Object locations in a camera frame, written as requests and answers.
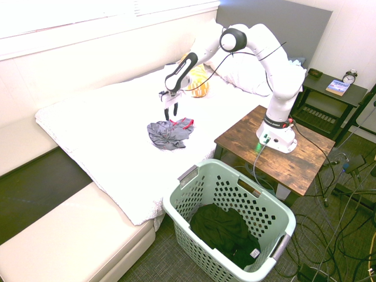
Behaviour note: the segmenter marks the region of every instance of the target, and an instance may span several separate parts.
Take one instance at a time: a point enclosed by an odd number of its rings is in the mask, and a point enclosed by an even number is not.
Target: power strip
[[[317,270],[309,267],[305,263],[300,267],[298,272],[298,280],[300,282],[312,282]],[[315,282],[327,282],[328,277],[323,276],[321,272],[317,273]]]

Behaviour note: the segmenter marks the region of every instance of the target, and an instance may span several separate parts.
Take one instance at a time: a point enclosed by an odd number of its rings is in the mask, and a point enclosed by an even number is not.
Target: wooden side table
[[[223,155],[224,150],[253,165],[263,145],[259,143],[256,130],[261,125],[266,109],[256,107],[229,130],[219,136],[214,158],[231,165]],[[326,154],[334,146],[334,141],[299,126],[299,131],[312,140]],[[266,147],[257,160],[256,168],[270,176],[293,193],[289,195],[291,204],[298,196],[304,196],[325,161],[323,153],[311,142],[296,132],[298,146],[289,154]]]
[[[332,140],[335,140],[338,133],[341,134],[343,121],[345,121],[353,108],[358,107],[367,92],[366,88],[354,84],[347,89],[343,96],[326,91],[326,88],[334,79],[341,80],[326,74],[323,74],[320,78],[308,75],[303,82],[303,92],[298,95],[291,111],[291,115],[297,123]],[[306,103],[311,92],[319,93],[345,105],[342,115],[334,116]]]

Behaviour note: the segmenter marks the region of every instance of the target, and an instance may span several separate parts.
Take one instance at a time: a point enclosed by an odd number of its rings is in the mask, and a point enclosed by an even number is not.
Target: white bedsheet
[[[243,92],[214,75],[205,98],[184,96],[174,121],[194,119],[186,148],[160,150],[146,126],[164,120],[158,93],[165,73],[106,86],[43,108],[36,122],[106,192],[134,225],[164,214],[166,188],[203,159],[212,157],[214,139],[270,97]],[[155,229],[160,221],[155,220]]]

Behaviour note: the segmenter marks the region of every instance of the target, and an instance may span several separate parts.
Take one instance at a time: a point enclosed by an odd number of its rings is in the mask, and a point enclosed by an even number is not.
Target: black nightstand
[[[291,115],[297,123],[332,140],[335,140],[343,121],[345,121],[353,108],[358,107],[367,92],[366,88],[357,85],[351,85],[343,96],[326,91],[326,88],[334,79],[341,81],[341,79],[325,74],[320,78],[308,75],[303,83],[303,92],[299,93],[291,111]],[[322,109],[309,105],[307,98],[311,92],[316,92],[330,99],[334,99],[341,104],[345,104],[342,115],[335,116]]]

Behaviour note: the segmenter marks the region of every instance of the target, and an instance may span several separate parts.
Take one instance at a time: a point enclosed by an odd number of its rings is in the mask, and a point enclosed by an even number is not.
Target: laundry basket
[[[256,282],[277,263],[292,236],[293,212],[255,182],[225,163],[210,159],[193,166],[168,191],[163,207],[174,221],[177,242],[214,281]],[[216,204],[236,209],[258,238],[261,254],[244,270],[217,249],[211,249],[190,229],[190,220],[200,206]]]

